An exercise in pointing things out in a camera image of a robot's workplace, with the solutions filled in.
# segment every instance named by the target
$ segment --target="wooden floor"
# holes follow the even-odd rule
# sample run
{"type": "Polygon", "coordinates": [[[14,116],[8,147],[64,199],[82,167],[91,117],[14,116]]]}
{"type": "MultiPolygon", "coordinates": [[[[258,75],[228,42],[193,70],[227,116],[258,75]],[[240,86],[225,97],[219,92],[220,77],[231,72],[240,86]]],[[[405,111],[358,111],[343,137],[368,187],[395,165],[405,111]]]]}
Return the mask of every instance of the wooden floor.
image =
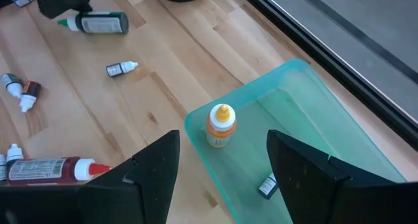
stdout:
{"type": "Polygon", "coordinates": [[[81,155],[115,166],[179,129],[180,168],[168,223],[230,222],[184,118],[289,59],[309,57],[245,0],[91,5],[125,11],[129,34],[72,32],[40,14],[36,3],[0,9],[0,73],[44,87],[27,114],[0,89],[1,152],[17,142],[27,157],[81,155]],[[130,60],[140,67],[107,76],[107,65],[130,60]]]}

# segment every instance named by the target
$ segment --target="red paint bottle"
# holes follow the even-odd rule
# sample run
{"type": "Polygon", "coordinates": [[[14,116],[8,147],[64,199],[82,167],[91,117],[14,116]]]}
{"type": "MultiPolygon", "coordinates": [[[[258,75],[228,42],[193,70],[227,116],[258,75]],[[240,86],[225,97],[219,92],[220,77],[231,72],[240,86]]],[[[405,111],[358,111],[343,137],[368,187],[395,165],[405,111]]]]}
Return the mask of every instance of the red paint bottle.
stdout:
{"type": "Polygon", "coordinates": [[[20,159],[8,168],[7,180],[10,185],[72,184],[109,170],[94,159],[80,157],[20,159]]]}

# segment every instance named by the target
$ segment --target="teal plastic tray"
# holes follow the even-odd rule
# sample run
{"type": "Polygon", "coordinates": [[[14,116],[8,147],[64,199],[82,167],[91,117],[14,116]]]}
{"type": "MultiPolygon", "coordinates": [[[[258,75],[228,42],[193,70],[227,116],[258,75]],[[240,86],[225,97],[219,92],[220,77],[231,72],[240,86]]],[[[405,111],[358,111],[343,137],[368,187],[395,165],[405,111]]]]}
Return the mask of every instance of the teal plastic tray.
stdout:
{"type": "Polygon", "coordinates": [[[185,129],[237,223],[292,223],[279,190],[270,200],[257,192],[272,172],[269,129],[394,182],[405,181],[318,74],[299,59],[191,112],[185,129]],[[235,133],[221,149],[205,138],[207,114],[219,103],[231,105],[237,118],[235,133]]]}

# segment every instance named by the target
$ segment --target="white nozzle tip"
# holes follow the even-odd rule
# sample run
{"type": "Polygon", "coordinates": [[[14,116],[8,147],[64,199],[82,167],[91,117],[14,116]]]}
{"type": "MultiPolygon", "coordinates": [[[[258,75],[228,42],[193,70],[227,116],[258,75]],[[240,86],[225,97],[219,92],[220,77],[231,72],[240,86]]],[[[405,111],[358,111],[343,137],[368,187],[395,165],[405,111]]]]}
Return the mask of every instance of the white nozzle tip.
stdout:
{"type": "Polygon", "coordinates": [[[23,87],[19,83],[9,84],[7,91],[13,96],[20,98],[22,96],[23,87]]]}
{"type": "Polygon", "coordinates": [[[27,110],[29,110],[29,109],[28,109],[28,107],[27,107],[27,106],[20,106],[20,110],[21,110],[23,113],[26,113],[26,112],[27,112],[27,110]]]}

